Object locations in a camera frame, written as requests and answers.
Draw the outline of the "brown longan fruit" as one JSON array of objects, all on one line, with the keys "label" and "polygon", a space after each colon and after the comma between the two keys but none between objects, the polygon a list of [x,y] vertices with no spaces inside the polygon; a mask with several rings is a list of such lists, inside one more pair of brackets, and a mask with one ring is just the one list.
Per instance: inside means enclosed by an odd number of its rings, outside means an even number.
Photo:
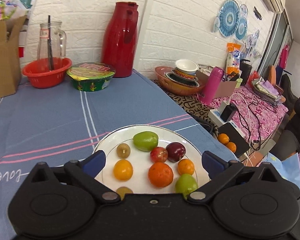
[{"label": "brown longan fruit", "polygon": [[130,146],[126,143],[121,143],[117,146],[116,153],[120,159],[127,159],[130,156]]},{"label": "brown longan fruit", "polygon": [[122,186],[116,190],[116,193],[120,196],[121,200],[123,200],[125,198],[125,195],[133,194],[134,192],[130,188]]}]

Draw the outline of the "small green apple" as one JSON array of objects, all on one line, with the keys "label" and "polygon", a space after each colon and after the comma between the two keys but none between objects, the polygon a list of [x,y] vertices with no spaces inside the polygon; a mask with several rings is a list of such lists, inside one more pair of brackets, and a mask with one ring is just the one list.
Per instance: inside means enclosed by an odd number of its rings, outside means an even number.
[{"label": "small green apple", "polygon": [[198,189],[198,184],[195,178],[190,174],[182,174],[174,185],[175,193],[180,193],[185,199],[193,191]]}]

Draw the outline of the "dark red plum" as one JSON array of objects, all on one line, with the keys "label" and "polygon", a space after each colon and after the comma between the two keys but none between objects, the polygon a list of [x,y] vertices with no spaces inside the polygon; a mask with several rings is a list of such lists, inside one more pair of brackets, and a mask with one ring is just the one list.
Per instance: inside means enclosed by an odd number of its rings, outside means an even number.
[{"label": "dark red plum", "polygon": [[186,154],[186,148],[183,144],[179,142],[172,142],[166,146],[166,151],[168,152],[168,160],[177,163]]}]

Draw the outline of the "orange tangerine with stem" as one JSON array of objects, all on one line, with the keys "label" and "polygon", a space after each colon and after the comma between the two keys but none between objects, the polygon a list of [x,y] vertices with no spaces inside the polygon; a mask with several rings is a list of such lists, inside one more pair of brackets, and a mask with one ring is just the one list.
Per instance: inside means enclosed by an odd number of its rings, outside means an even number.
[{"label": "orange tangerine with stem", "polygon": [[167,187],[173,181],[173,171],[165,163],[154,163],[148,170],[150,183],[158,188]]}]

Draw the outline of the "small red apple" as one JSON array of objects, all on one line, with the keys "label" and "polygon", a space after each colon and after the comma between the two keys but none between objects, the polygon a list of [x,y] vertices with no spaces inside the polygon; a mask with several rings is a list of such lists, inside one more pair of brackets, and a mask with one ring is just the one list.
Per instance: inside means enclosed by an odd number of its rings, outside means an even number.
[{"label": "small red apple", "polygon": [[155,147],[150,152],[150,159],[153,163],[165,163],[168,159],[168,152],[164,147]]}]

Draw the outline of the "yellow kumquat left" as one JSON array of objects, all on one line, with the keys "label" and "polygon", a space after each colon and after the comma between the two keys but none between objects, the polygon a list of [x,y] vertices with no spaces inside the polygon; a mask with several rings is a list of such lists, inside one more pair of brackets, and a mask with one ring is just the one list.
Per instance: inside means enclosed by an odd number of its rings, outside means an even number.
[{"label": "yellow kumquat left", "polygon": [[130,178],[133,176],[132,164],[125,159],[117,161],[113,167],[113,175],[117,180],[120,181],[130,180]]}]

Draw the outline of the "orange on side table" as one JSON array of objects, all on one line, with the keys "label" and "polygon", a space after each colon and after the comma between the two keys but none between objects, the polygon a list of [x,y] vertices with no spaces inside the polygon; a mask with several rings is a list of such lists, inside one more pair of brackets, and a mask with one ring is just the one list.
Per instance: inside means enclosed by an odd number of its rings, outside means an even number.
[{"label": "orange on side table", "polygon": [[226,145],[230,142],[230,138],[227,134],[225,133],[220,133],[217,137],[218,141],[223,144],[223,145]]}]

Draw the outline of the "brown patterned cloth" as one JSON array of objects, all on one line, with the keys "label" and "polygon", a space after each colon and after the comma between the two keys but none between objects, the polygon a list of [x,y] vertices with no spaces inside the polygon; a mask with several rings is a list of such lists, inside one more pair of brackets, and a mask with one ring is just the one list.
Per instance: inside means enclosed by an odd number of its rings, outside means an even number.
[{"label": "brown patterned cloth", "polygon": [[187,114],[192,116],[208,133],[214,138],[217,138],[218,127],[208,117],[209,107],[202,105],[194,95],[178,96],[168,92],[158,80],[152,80],[153,83],[159,86],[176,104],[178,104]]}]

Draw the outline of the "brown cardboard box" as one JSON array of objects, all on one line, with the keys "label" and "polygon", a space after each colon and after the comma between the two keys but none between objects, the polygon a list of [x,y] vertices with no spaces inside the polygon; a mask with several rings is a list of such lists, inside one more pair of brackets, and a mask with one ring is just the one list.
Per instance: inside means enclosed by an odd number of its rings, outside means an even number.
[{"label": "brown cardboard box", "polygon": [[10,31],[6,21],[0,21],[0,98],[16,93],[21,80],[19,33],[26,16],[13,21]]}]

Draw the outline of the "orange brown bowl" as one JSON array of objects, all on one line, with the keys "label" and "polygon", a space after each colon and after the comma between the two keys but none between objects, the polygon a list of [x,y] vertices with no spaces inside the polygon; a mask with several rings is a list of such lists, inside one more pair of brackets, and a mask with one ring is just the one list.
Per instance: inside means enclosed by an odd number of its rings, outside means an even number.
[{"label": "orange brown bowl", "polygon": [[204,88],[201,80],[185,80],[175,75],[171,67],[156,67],[155,73],[160,85],[175,95],[193,95],[200,93]]}]

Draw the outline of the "black stirring stick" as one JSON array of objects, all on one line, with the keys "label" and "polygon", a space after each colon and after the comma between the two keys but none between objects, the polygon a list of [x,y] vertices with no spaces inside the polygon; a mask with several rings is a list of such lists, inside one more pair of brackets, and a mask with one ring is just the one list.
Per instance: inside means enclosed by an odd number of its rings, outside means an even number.
[{"label": "black stirring stick", "polygon": [[48,68],[50,71],[54,70],[53,55],[52,55],[52,41],[51,41],[51,16],[48,15],[47,20],[48,39],[47,39],[47,58]]}]

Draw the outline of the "orange snack package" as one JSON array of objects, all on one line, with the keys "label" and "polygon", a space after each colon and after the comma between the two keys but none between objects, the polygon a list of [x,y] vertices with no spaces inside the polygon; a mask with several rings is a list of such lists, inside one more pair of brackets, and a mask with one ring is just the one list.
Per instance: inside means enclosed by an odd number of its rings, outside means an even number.
[{"label": "orange snack package", "polygon": [[230,75],[232,72],[239,74],[241,45],[236,43],[227,43],[227,58],[225,72]]}]

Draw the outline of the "glass pitcher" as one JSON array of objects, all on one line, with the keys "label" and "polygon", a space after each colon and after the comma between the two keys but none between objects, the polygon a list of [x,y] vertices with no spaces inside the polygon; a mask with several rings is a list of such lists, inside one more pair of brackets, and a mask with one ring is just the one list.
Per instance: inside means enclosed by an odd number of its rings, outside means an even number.
[{"label": "glass pitcher", "polygon": [[37,63],[40,73],[62,68],[66,55],[66,33],[62,22],[41,23]]}]

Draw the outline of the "red thermos jug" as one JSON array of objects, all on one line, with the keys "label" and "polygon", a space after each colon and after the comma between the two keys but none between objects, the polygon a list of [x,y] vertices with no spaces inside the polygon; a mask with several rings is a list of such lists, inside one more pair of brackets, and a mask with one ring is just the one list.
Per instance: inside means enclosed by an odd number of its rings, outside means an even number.
[{"label": "red thermos jug", "polygon": [[138,5],[116,2],[113,15],[104,33],[101,62],[115,69],[115,77],[129,77],[138,41]]}]

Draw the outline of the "blue paper fan decoration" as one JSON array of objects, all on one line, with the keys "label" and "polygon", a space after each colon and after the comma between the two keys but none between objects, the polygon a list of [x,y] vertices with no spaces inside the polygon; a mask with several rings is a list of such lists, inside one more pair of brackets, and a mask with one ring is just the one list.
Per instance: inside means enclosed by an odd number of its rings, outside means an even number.
[{"label": "blue paper fan decoration", "polygon": [[213,22],[212,32],[220,32],[223,37],[235,36],[242,40],[248,31],[248,7],[235,0],[226,0]]}]

